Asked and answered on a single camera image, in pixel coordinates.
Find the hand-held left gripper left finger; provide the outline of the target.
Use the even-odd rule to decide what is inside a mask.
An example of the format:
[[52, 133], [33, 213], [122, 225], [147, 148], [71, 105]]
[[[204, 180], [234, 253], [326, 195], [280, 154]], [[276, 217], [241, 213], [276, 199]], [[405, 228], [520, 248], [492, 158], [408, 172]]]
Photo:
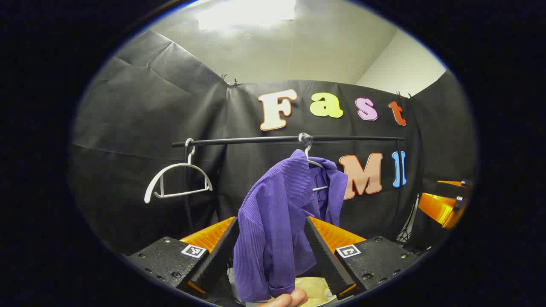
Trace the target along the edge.
[[183, 239], [162, 237], [125, 258], [173, 288], [205, 295], [227, 275], [238, 234], [238, 220], [230, 217]]

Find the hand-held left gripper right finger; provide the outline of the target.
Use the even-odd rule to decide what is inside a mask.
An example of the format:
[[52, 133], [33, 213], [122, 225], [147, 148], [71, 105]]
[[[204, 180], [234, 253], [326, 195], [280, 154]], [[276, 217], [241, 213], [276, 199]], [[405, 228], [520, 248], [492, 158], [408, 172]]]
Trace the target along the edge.
[[320, 273], [338, 299], [382, 286], [420, 258], [385, 237], [365, 239], [314, 217], [307, 217], [305, 235]]

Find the cream laundry hamper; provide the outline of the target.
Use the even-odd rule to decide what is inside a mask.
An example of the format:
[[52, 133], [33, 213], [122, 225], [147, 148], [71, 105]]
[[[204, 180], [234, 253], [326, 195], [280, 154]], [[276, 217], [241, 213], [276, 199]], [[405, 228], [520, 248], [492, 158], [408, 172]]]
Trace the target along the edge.
[[295, 288], [307, 293], [308, 300], [300, 307], [320, 307], [337, 300], [322, 277], [298, 277], [295, 279]]

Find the purple ribbed shirt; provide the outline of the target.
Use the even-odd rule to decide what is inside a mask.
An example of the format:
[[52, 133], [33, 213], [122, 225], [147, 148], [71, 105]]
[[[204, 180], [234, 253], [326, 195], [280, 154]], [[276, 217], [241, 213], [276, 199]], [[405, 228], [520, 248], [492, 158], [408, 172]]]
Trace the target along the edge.
[[339, 226], [348, 182], [334, 162], [298, 149], [254, 183], [238, 211], [233, 253], [242, 301], [267, 301], [294, 291], [295, 278], [317, 264], [306, 220]]

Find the white clothes hanger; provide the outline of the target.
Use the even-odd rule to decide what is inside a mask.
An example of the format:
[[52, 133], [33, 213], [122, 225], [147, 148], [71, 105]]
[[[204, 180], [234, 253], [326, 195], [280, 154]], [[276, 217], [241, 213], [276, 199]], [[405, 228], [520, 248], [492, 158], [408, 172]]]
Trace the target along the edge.
[[313, 145], [312, 136], [307, 133], [300, 133], [298, 135], [298, 140], [298, 142], [305, 146], [304, 154], [309, 166], [311, 186], [313, 187], [312, 190], [314, 192], [318, 192], [328, 189], [329, 185], [327, 183], [327, 180], [324, 179], [325, 167], [322, 164], [311, 160], [309, 157], [309, 151], [311, 150]]
[[[198, 193], [206, 192], [206, 191], [213, 191], [212, 182], [211, 182], [209, 176], [207, 175], [207, 173], [205, 173], [205, 171], [203, 171], [203, 169], [201, 169], [200, 167], [198, 167], [197, 165], [194, 165], [192, 163], [193, 155], [196, 152], [196, 149], [195, 149], [196, 146], [193, 144], [193, 141], [194, 141], [193, 138], [188, 138], [184, 143], [185, 147], [190, 147], [191, 148], [191, 151], [187, 154], [187, 162], [186, 163], [176, 163], [176, 164], [168, 165], [168, 166], [164, 167], [162, 170], [158, 171], [158, 173], [156, 173], [156, 175], [149, 182], [148, 187], [147, 187], [147, 189], [145, 191], [145, 195], [144, 195], [144, 202], [146, 204], [150, 203], [152, 196], [155, 196], [156, 198], [158, 198], [160, 200], [163, 200], [163, 199], [168, 199], [168, 198], [188, 196], [188, 195], [191, 195], [191, 194], [198, 194]], [[191, 168], [191, 169], [195, 169], [195, 170], [199, 171], [199, 173], [201, 173], [203, 175], [203, 188], [199, 189], [199, 190], [185, 191], [185, 192], [179, 192], [179, 193], [175, 193], [175, 194], [165, 194], [164, 175], [165, 175], [166, 172], [168, 172], [168, 171], [170, 171], [172, 169], [176, 169], [176, 168]]]

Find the black tripod stand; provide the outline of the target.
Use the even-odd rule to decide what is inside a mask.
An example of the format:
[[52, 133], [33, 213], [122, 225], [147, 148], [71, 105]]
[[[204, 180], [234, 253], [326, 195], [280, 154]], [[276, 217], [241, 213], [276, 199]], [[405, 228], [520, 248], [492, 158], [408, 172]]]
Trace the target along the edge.
[[415, 199], [415, 204], [413, 204], [413, 206], [412, 206], [410, 215], [408, 216], [406, 223], [402, 227], [402, 230], [400, 231], [400, 233], [396, 237], [396, 242], [399, 245], [405, 245], [409, 241], [409, 239], [411, 238], [412, 227], [413, 227], [413, 225], [415, 223], [415, 217], [416, 217], [416, 214], [417, 214], [417, 209], [418, 209], [418, 205], [419, 205], [420, 200], [421, 200], [420, 194], [417, 194], [416, 199]]

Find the black backdrop cloth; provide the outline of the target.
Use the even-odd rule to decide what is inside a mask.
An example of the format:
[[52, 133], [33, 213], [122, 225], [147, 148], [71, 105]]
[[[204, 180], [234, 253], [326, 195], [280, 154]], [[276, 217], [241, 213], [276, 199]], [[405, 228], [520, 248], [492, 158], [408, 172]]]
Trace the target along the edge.
[[285, 80], [230, 86], [193, 54], [148, 31], [123, 47], [84, 95], [71, 146], [70, 180], [92, 229], [116, 252], [134, 253], [160, 237], [184, 237], [236, 216], [244, 196], [296, 142], [206, 145], [193, 163], [213, 190], [169, 200], [145, 190], [160, 169], [185, 161], [172, 143], [296, 136], [402, 137], [402, 190], [394, 186], [393, 141], [314, 141], [310, 155], [347, 169], [352, 185], [340, 226], [394, 240], [411, 213], [412, 241], [436, 245], [447, 229], [413, 209], [438, 181], [476, 181], [478, 152], [470, 105], [450, 72], [412, 98], [328, 81]]

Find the ceiling light panel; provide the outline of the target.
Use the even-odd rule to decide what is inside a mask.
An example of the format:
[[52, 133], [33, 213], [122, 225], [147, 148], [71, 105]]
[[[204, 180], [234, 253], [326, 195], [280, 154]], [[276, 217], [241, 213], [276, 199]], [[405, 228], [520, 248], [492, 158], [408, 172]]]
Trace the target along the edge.
[[202, 30], [292, 21], [296, 0], [227, 0], [196, 14]]

